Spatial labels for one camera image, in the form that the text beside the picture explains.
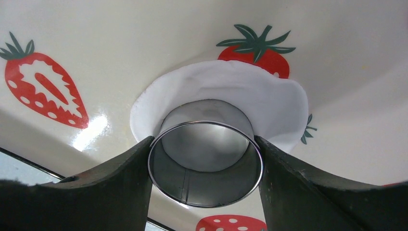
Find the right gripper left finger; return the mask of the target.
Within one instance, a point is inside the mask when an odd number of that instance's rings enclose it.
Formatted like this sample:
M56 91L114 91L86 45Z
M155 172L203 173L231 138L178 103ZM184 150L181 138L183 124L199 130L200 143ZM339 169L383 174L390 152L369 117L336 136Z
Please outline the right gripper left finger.
M3 231L142 231L152 182L147 159L153 137L58 183L0 182Z

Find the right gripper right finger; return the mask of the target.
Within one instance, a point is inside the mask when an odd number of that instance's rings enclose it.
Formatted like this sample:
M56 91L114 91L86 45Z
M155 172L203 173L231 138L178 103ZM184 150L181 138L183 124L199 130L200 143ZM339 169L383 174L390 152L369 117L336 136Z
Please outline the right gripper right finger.
M377 186L323 171L256 136L269 231L405 231L408 184Z

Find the white dough piece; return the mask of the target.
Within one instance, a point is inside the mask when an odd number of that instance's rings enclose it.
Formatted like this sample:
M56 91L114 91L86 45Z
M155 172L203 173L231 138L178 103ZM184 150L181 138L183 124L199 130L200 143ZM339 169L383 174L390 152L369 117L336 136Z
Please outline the white dough piece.
M255 135L289 153L308 119L305 90L291 79L240 61L206 61L157 78L134 102L130 129L136 141L156 136L173 109L204 99L228 102L250 120Z

